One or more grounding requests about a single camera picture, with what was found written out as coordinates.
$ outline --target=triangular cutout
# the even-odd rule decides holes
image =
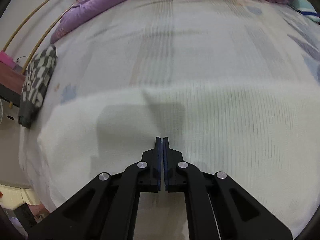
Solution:
[[[86,194],[79,198],[72,206],[66,209],[63,212],[63,215],[66,218],[69,218],[75,222],[80,222],[94,196],[94,193],[94,189],[89,190]]]
[[[242,221],[247,222],[248,220],[259,215],[259,211],[252,206],[237,190],[234,188],[230,189],[230,194],[236,204]]]

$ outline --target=bed sheet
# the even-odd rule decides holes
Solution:
[[[64,196],[53,190],[58,185],[37,137],[55,106],[104,90],[190,80],[317,84],[319,34],[318,25],[288,6],[262,0],[121,3],[55,44],[58,62],[43,108],[31,129],[20,131],[20,166],[52,211],[52,200]],[[295,235],[301,226],[291,228]]]

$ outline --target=bed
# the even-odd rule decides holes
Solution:
[[[263,0],[125,1],[55,43],[58,63],[42,110],[31,129],[20,131],[20,166],[42,203],[53,211],[95,176],[85,172],[85,176],[64,178],[70,185],[66,188],[52,173],[52,163],[37,137],[55,107],[101,91],[163,88],[194,80],[318,85],[319,41],[319,25],[287,5]],[[103,164],[99,159],[95,162],[96,170],[101,170]],[[308,172],[317,174],[317,170]],[[302,173],[299,182],[308,178],[308,173]],[[296,213],[294,208],[290,213],[271,211],[294,237],[320,204],[317,179],[309,180],[305,189],[309,191],[298,190],[290,199],[296,199],[303,212]],[[268,206],[267,199],[255,197]],[[145,214],[157,217],[156,208],[151,208],[155,200],[150,196],[140,200],[145,212],[138,218],[136,236],[188,239],[183,196],[170,198],[163,193],[161,198],[167,204],[157,207],[161,213],[158,227],[149,230],[140,223],[146,221]],[[173,222],[177,212],[182,215]]]

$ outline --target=white wall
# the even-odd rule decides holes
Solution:
[[[0,19],[0,49],[20,23],[43,1],[45,0],[12,0],[10,2]],[[14,60],[28,56],[48,27],[75,1],[51,0],[48,2],[23,26],[6,53]],[[42,48],[49,44],[50,36],[49,34],[44,40]],[[20,65],[23,65],[26,59],[21,59]],[[6,102],[3,104],[5,114],[0,125],[0,182],[7,185],[28,185],[18,162],[20,129],[17,122],[18,109],[14,107],[10,110]],[[16,117],[15,121],[6,117],[8,113]]]
[[[20,23],[45,0],[12,0],[0,19],[0,49],[6,44],[11,34]],[[16,60],[28,56],[49,26],[76,0],[51,0],[44,5],[18,32],[6,53]],[[49,44],[51,33],[44,40],[41,48]],[[27,58],[22,58],[23,65]]]

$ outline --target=black and white checkered garment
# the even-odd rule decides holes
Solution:
[[[57,49],[50,45],[34,56],[27,68],[20,99],[19,124],[30,128],[43,104],[52,73],[57,64]]]

